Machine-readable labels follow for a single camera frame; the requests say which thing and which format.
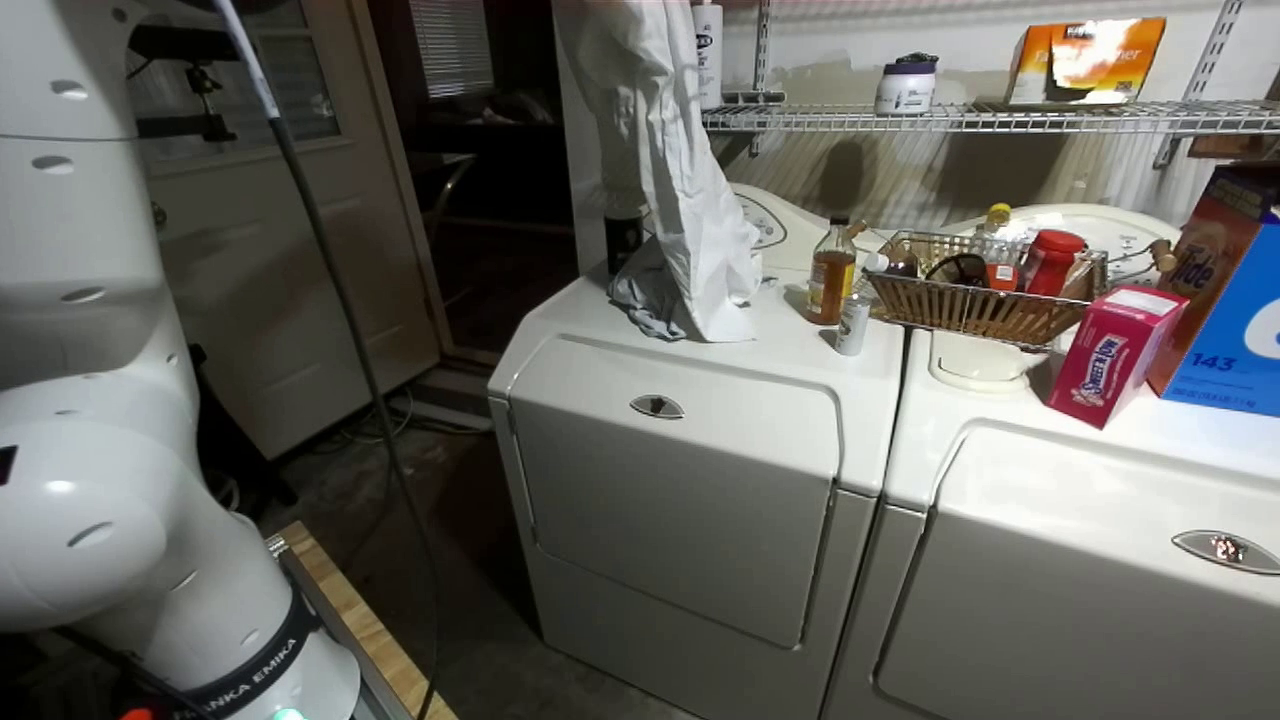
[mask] pink box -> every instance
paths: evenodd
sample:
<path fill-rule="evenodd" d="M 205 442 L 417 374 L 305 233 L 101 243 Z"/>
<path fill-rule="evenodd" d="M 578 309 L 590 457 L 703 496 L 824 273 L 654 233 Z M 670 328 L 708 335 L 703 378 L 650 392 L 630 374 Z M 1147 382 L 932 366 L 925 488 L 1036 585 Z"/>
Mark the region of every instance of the pink box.
<path fill-rule="evenodd" d="M 1187 298 L 1140 286 L 1117 286 L 1106 298 L 1091 298 L 1072 350 L 1056 370 L 1049 407 L 1106 427 L 1125 395 L 1146 382 L 1185 309 Z"/>

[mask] white washing machine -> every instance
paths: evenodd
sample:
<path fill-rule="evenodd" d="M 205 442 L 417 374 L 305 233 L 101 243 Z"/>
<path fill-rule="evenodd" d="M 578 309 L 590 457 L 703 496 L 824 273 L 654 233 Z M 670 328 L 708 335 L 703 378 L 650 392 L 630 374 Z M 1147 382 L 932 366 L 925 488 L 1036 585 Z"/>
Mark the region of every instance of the white washing machine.
<path fill-rule="evenodd" d="M 793 274 L 824 219 L 751 206 Z M 883 484 L 906 331 L 842 355 L 788 283 L 747 345 L 659 345 L 602 274 L 491 374 L 540 630 L 696 715 L 816 715 Z"/>
<path fill-rule="evenodd" d="M 914 331 L 824 715 L 1278 715 L 1280 420 L 1138 392 L 1097 431 L 1046 407 L 1041 374 L 1008 345 Z"/>

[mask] wicker basket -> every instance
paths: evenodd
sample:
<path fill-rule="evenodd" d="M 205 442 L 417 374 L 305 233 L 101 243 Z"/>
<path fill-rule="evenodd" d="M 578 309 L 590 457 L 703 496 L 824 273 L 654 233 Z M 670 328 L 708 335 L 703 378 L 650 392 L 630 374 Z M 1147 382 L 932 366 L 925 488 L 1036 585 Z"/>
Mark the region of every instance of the wicker basket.
<path fill-rule="evenodd" d="M 914 257 L 917 268 L 937 268 L 945 257 L 980 250 L 972 237 L 914 233 L 883 243 L 888 250 Z M 1070 294 L 1029 294 L 1029 290 L 989 290 L 977 283 L 941 283 L 901 273 L 866 274 L 878 286 L 878 314 L 914 328 L 947 328 L 964 335 L 992 335 L 1019 349 L 1046 349 L 1059 331 L 1085 318 L 1088 298 Z"/>

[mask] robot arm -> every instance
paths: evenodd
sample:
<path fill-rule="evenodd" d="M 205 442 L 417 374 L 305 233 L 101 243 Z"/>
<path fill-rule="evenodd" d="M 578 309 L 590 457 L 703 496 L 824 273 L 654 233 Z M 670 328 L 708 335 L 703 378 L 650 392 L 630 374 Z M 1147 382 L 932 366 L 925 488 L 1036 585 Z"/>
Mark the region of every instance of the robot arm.
<path fill-rule="evenodd" d="M 200 479 L 123 87 L 135 0 L 0 22 L 0 630 L 80 629 L 205 715 L 349 715 L 355 661 Z"/>

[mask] concrete floor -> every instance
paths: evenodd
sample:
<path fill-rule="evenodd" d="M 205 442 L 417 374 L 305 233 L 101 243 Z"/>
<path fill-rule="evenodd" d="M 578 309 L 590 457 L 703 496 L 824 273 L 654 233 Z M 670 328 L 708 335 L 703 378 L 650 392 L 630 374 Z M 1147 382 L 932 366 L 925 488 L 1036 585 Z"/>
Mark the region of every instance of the concrete floor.
<path fill-rule="evenodd" d="M 429 547 L 388 479 L 374 414 L 280 459 L 299 503 L 273 507 L 266 527 L 305 518 L 463 720 L 681 720 L 540 643 L 491 431 L 409 414 L 392 424 Z"/>

